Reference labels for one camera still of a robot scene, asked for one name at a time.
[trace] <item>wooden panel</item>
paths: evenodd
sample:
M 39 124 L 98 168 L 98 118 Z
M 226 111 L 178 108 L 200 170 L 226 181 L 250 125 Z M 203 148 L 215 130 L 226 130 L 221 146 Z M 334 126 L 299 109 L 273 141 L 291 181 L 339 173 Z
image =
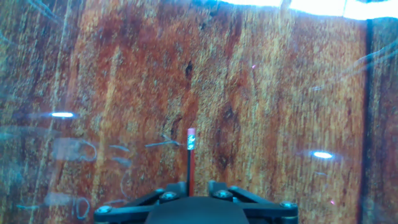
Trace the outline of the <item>wooden panel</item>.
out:
M 4 3 L 2 33 L 15 45 L 2 45 L 2 59 L 17 54 L 3 83 L 22 102 L 8 96 L 1 122 L 61 133 L 5 143 L 1 170 L 15 168 L 2 180 L 0 223 L 76 222 L 80 197 L 92 222 L 94 208 L 124 198 L 122 180 L 132 198 L 185 180 L 183 147 L 144 145 L 159 133 L 185 143 L 192 126 L 197 195 L 215 179 L 297 202 L 302 223 L 356 221 L 365 77 L 350 65 L 366 54 L 364 22 L 199 1 L 44 3 L 68 25 Z M 54 110 L 79 117 L 24 116 Z M 311 157 L 317 149 L 335 158 Z
M 396 19 L 371 23 L 368 142 L 361 206 L 363 223 L 398 222 L 398 57 Z

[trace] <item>wood grain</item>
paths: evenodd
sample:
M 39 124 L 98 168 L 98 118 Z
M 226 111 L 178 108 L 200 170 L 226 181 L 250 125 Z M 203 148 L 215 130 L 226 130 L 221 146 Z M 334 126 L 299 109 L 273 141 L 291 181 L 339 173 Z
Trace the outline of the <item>wood grain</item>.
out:
M 185 144 L 189 127 L 198 136 L 197 195 L 215 179 L 297 202 L 301 223 L 357 221 L 365 72 L 362 62 L 350 66 L 366 55 L 366 23 L 200 1 L 44 3 L 64 23 L 2 2 L 2 33 L 17 46 L 0 46 L 1 124 L 62 134 L 7 141 L 0 223 L 77 222 L 73 204 L 16 207 L 50 192 L 87 198 L 90 223 L 94 208 L 124 198 L 122 180 L 132 198 L 185 180 L 183 147 L 144 145 L 159 133 Z M 60 110 L 79 117 L 21 115 Z M 60 137 L 90 142 L 96 160 L 55 160 Z M 93 156 L 87 144 L 79 152 Z
M 363 223 L 397 223 L 398 57 L 396 19 L 371 22 L 368 141 L 365 147 Z

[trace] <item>black plastic mount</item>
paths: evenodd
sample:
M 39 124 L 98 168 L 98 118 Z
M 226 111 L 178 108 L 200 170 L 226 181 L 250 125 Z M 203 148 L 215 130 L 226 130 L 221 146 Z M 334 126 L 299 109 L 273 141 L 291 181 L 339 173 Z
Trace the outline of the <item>black plastic mount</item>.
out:
M 163 203 L 188 197 L 185 182 L 168 184 L 166 189 L 155 190 L 121 208 L 101 207 L 94 213 L 95 223 L 145 223 L 147 217 Z M 249 223 L 298 224 L 296 204 L 273 203 L 239 187 L 227 187 L 223 182 L 208 183 L 208 197 L 230 201 L 238 205 Z

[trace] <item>bolt head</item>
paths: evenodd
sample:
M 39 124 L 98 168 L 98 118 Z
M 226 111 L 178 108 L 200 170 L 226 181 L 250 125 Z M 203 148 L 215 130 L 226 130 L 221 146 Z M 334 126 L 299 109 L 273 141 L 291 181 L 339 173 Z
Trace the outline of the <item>bolt head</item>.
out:
M 112 207 L 105 205 L 105 206 L 101 206 L 99 209 L 95 210 L 95 212 L 99 213 L 99 214 L 104 214 L 104 213 L 110 212 L 111 210 L 112 210 Z
M 164 194 L 162 194 L 161 199 L 172 200 L 172 199 L 175 199 L 176 196 L 177 196 L 177 194 L 174 192 L 165 192 Z
M 284 208 L 293 208 L 293 207 L 297 207 L 297 205 L 296 205 L 295 203 L 288 202 L 288 201 L 284 201 L 284 202 L 280 203 L 280 206 L 281 206 L 281 207 L 284 207 Z
M 227 190 L 219 190 L 215 193 L 215 196 L 218 198 L 228 198 L 231 196 L 231 192 Z

